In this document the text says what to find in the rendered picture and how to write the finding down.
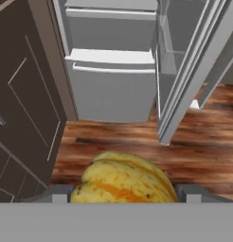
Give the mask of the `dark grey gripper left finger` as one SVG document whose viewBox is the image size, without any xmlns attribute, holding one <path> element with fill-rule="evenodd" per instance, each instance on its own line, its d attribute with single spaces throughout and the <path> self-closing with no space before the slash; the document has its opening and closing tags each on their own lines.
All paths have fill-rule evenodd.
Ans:
<svg viewBox="0 0 233 242">
<path fill-rule="evenodd" d="M 51 186 L 40 195 L 36 195 L 24 202 L 34 203 L 69 203 L 75 186 L 72 184 L 57 184 Z"/>
</svg>

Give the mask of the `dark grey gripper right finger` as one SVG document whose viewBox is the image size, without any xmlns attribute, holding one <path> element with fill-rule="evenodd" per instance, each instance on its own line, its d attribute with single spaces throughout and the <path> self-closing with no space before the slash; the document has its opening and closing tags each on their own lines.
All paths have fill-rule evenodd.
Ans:
<svg viewBox="0 0 233 242">
<path fill-rule="evenodd" d="M 213 195 L 204 187 L 197 184 L 177 184 L 175 192 L 178 201 L 184 203 L 233 203 L 232 199 Z"/>
</svg>

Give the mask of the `yellow orange striped squash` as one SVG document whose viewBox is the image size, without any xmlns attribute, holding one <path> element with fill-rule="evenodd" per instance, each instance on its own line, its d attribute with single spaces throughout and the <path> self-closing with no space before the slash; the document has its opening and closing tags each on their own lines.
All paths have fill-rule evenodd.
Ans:
<svg viewBox="0 0 233 242">
<path fill-rule="evenodd" d="M 71 202 L 176 202 L 167 175 L 151 161 L 124 152 L 100 153 L 81 176 Z"/>
</svg>

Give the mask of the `dark brown cupboard door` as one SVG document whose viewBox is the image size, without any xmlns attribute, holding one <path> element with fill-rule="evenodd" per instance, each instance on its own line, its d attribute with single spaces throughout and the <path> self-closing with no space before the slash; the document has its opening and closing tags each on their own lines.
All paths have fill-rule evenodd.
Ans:
<svg viewBox="0 0 233 242">
<path fill-rule="evenodd" d="M 0 0 L 0 202 L 50 184 L 66 115 L 27 0 Z"/>
</svg>

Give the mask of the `white fridge drawer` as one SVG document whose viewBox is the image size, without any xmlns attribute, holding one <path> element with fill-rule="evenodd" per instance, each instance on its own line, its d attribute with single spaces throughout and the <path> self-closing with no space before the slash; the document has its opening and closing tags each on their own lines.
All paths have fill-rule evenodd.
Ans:
<svg viewBox="0 0 233 242">
<path fill-rule="evenodd" d="M 65 62 L 80 119 L 115 123 L 149 119 L 156 94 L 150 51 L 74 48 Z"/>
<path fill-rule="evenodd" d="M 75 48 L 151 48 L 157 0 L 67 0 L 64 6 Z"/>
</svg>

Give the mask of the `grey fridge door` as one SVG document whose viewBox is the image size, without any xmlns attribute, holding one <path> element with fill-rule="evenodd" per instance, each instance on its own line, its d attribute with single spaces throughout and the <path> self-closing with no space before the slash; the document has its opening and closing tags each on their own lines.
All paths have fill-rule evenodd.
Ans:
<svg viewBox="0 0 233 242">
<path fill-rule="evenodd" d="M 233 0 L 158 0 L 157 134 L 167 145 L 233 64 Z"/>
</svg>

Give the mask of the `grey fridge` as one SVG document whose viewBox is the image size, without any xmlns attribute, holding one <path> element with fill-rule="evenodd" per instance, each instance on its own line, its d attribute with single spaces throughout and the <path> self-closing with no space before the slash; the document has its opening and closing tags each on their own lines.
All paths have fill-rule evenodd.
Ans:
<svg viewBox="0 0 233 242">
<path fill-rule="evenodd" d="M 82 120 L 162 112 L 207 0 L 52 0 Z"/>
</svg>

